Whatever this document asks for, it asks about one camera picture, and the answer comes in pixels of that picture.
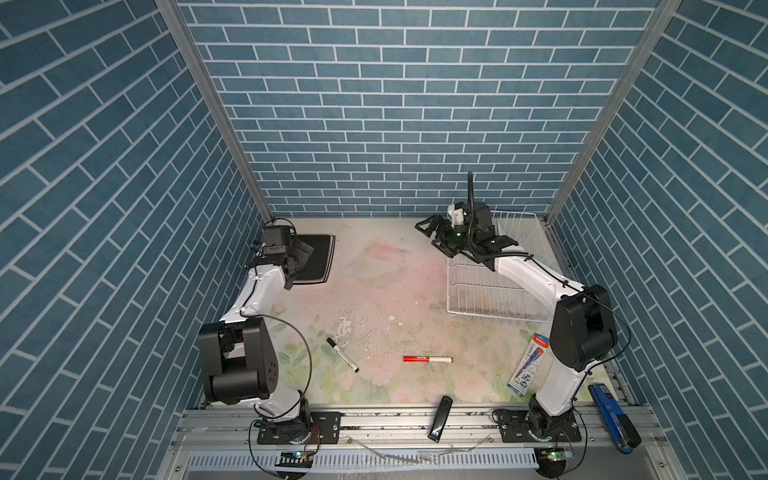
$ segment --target blue stapler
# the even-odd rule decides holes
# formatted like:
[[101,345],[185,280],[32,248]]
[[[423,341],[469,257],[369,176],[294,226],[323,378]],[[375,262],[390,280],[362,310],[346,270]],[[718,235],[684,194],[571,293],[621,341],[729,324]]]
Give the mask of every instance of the blue stapler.
[[616,447],[621,453],[632,453],[632,449],[641,442],[640,435],[629,417],[621,410],[614,396],[611,395],[611,391],[605,384],[595,383],[589,386],[589,393],[592,394],[592,399],[598,405],[603,423],[611,433]]

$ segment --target black mounting plate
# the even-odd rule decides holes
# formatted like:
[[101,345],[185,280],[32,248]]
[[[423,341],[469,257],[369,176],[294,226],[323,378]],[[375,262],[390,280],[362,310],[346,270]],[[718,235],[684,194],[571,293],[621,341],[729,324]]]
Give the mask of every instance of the black mounting plate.
[[[320,444],[335,445],[339,443],[339,426],[341,423],[341,412],[311,412],[312,417],[312,436],[308,441],[310,448],[317,444],[317,429],[320,427]],[[259,445],[292,445],[287,440],[279,436],[269,435],[266,429],[259,430],[259,437],[256,440]]]
[[[498,409],[495,411],[495,417],[499,424],[498,430],[502,434],[504,443],[540,442],[528,431],[527,416],[528,410]],[[560,438],[563,442],[568,439],[571,440],[571,443],[581,441],[581,432],[576,424],[573,411],[569,414],[568,421],[562,426]]]

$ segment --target white wire rack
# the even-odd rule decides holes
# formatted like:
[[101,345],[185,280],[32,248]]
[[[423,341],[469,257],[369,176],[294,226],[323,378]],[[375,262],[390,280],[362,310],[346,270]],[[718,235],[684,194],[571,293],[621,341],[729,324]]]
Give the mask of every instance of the white wire rack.
[[[536,260],[560,271],[535,214],[492,210],[499,234],[517,240]],[[552,311],[516,282],[463,255],[448,259],[448,313],[502,322],[551,322]]]

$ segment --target black handheld device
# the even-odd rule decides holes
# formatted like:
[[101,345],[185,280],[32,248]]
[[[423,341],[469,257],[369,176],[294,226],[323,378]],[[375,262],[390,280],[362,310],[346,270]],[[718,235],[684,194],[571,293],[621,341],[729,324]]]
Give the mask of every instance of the black handheld device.
[[435,442],[440,441],[442,429],[448,421],[448,413],[451,412],[451,405],[453,405],[451,397],[443,396],[442,400],[440,400],[440,405],[437,408],[435,419],[432,421],[432,427],[430,427],[429,434],[427,435],[430,440],[434,440]]

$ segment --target tile pattern wall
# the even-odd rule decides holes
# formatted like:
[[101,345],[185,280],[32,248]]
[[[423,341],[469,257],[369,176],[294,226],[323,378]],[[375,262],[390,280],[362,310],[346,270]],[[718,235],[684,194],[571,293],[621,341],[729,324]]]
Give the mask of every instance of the tile pattern wall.
[[542,213],[657,0],[180,3],[275,211],[369,216]]
[[0,2],[0,478],[155,475],[257,225],[152,0]]
[[762,0],[684,0],[557,219],[689,478],[768,466],[766,25]]

